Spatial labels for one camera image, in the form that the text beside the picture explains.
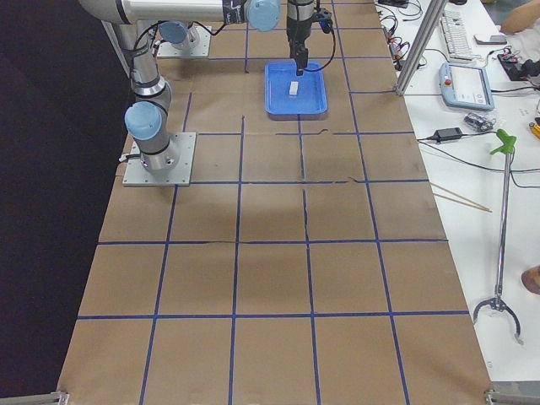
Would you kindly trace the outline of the blue plastic tray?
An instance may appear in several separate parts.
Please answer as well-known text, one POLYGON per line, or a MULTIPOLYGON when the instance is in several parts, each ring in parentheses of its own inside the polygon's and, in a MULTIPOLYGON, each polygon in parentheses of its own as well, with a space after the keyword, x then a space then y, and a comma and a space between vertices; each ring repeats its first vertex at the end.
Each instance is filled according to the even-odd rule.
POLYGON ((302 75, 295 62, 265 66, 265 109, 274 116, 316 116, 327 112, 327 95, 319 62, 309 62, 302 75))

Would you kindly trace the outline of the white keyboard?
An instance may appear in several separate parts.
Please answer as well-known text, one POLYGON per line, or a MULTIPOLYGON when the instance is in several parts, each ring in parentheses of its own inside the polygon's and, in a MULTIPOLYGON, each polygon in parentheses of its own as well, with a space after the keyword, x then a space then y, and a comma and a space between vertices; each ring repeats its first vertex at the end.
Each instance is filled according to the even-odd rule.
POLYGON ((451 60, 470 62, 474 59, 460 13, 445 10, 440 17, 440 29, 451 60))

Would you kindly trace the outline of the black power adapter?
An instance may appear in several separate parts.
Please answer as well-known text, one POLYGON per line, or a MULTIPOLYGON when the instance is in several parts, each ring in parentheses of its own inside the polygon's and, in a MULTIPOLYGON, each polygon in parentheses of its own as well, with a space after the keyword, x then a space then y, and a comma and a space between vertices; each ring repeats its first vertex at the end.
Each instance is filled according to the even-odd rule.
POLYGON ((462 136, 463 136, 463 133, 459 127, 438 129, 434 132, 435 141, 437 143, 458 140, 462 136))

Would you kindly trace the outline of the teach pendant tablet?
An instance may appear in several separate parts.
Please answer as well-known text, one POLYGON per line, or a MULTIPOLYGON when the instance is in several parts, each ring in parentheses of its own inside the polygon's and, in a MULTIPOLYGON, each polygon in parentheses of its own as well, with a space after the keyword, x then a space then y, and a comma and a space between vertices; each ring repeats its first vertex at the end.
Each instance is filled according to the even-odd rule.
POLYGON ((450 107, 492 111, 494 100, 484 67, 445 62, 439 69, 440 92, 450 107))

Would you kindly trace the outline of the brown paper table cover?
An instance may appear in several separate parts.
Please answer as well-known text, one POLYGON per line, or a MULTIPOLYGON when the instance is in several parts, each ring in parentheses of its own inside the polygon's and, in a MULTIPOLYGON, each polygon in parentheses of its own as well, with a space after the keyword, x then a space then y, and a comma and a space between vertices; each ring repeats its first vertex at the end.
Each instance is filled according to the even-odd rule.
POLYGON ((319 119, 273 120, 283 28, 163 60, 188 187, 116 178, 58 388, 72 404, 480 404, 489 385, 371 1, 328 1, 319 119))

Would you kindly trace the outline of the wooden chopstick pair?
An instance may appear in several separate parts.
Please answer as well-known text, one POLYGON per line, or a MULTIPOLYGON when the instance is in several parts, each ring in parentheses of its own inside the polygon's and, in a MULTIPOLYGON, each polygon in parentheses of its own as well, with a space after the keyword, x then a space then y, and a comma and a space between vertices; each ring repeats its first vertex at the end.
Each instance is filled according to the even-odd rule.
POLYGON ((433 195, 451 201, 453 203, 461 204, 470 208, 474 208, 483 212, 492 213, 492 209, 484 206, 479 202, 475 202, 472 199, 465 197, 457 192, 451 191, 443 186, 437 185, 434 182, 430 182, 433 195))

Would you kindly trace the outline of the green handled reach grabber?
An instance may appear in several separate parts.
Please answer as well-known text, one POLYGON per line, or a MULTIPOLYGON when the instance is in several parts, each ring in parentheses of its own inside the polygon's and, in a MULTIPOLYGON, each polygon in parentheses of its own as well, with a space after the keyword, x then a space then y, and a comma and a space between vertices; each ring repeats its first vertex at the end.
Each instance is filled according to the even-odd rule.
POLYGON ((494 284, 494 295, 491 298, 480 301, 474 308, 472 313, 472 321, 476 323, 478 315, 484 307, 489 307, 493 311, 499 313, 508 313, 515 324, 515 332, 513 334, 514 339, 520 345, 523 344, 521 339, 521 323, 517 314, 504 302, 503 300, 503 283, 504 283, 504 270, 505 270, 505 242, 507 231, 507 218, 508 218, 508 206, 509 206, 509 194, 510 194, 510 178, 511 178, 511 162, 515 154, 516 137, 510 135, 504 129, 498 129, 495 132, 496 137, 501 141, 501 145, 498 148, 493 149, 490 153, 492 155, 501 153, 505 156, 505 166, 503 170, 503 191, 499 220, 499 249, 498 249, 498 261, 497 271, 494 284))

